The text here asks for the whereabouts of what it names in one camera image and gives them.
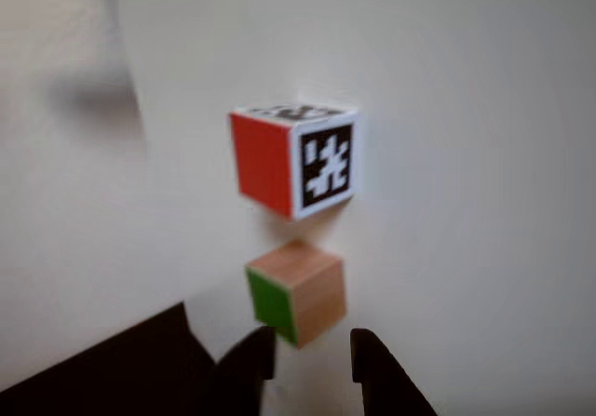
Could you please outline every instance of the red cube face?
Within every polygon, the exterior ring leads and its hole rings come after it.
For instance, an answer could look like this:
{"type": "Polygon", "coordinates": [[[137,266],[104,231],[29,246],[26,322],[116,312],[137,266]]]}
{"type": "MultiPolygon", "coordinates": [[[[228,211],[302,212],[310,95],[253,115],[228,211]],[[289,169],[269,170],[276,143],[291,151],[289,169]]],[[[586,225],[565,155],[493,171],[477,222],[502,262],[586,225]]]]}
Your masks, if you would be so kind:
{"type": "Polygon", "coordinates": [[[348,199],[357,116],[309,105],[232,112],[240,192],[292,221],[348,199]]]}

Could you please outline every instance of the white wall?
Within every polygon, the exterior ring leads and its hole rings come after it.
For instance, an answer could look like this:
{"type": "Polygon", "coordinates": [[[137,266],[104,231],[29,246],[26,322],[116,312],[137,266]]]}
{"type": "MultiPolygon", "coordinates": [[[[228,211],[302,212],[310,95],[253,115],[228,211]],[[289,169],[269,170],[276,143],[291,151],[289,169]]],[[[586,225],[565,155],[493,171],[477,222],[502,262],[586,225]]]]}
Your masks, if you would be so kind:
{"type": "Polygon", "coordinates": [[[349,315],[304,351],[281,347],[279,392],[304,414],[361,413],[355,326],[444,414],[596,411],[595,0],[119,0],[119,13],[169,246],[211,349],[249,325],[243,263],[305,235],[345,256],[349,315]],[[292,99],[369,118],[363,191],[298,225],[237,195],[225,117],[292,99]]]}
{"type": "Polygon", "coordinates": [[[115,0],[0,0],[0,390],[179,297],[115,0]]]}

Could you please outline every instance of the cube with fiducial marker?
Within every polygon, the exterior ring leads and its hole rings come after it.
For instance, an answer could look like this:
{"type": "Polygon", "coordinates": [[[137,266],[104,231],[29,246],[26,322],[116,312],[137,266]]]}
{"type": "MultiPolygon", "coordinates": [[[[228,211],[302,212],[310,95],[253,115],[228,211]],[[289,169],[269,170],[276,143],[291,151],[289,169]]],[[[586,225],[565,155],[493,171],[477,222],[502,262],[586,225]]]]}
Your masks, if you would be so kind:
{"type": "Polygon", "coordinates": [[[297,348],[345,315],[343,260],[305,242],[249,262],[246,273],[255,318],[297,348]]]}
{"type": "Polygon", "coordinates": [[[230,114],[239,191],[290,221],[354,194],[359,112],[312,105],[230,114]]]}

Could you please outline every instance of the wooden cube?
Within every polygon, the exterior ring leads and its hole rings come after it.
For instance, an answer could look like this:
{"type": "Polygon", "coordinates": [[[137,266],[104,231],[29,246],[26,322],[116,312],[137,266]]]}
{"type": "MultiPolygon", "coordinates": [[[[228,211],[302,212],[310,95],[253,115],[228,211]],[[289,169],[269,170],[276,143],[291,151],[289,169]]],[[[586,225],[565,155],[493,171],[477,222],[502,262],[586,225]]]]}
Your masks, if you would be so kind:
{"type": "Polygon", "coordinates": [[[294,241],[246,269],[255,318],[298,348],[345,315],[343,261],[335,255],[294,241]]]}
{"type": "Polygon", "coordinates": [[[291,221],[348,199],[357,116],[310,105],[232,112],[239,191],[291,221]]]}

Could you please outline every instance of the wooden block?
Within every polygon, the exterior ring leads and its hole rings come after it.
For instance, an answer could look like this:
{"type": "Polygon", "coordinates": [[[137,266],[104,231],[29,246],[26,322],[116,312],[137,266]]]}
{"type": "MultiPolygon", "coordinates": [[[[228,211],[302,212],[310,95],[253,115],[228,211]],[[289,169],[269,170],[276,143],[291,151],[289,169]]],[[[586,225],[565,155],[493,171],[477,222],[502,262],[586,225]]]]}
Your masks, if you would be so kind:
{"type": "Polygon", "coordinates": [[[300,241],[249,262],[255,318],[302,348],[345,315],[343,263],[300,241]]]}
{"type": "Polygon", "coordinates": [[[291,221],[354,194],[359,112],[312,105],[230,114],[239,191],[291,221]]]}

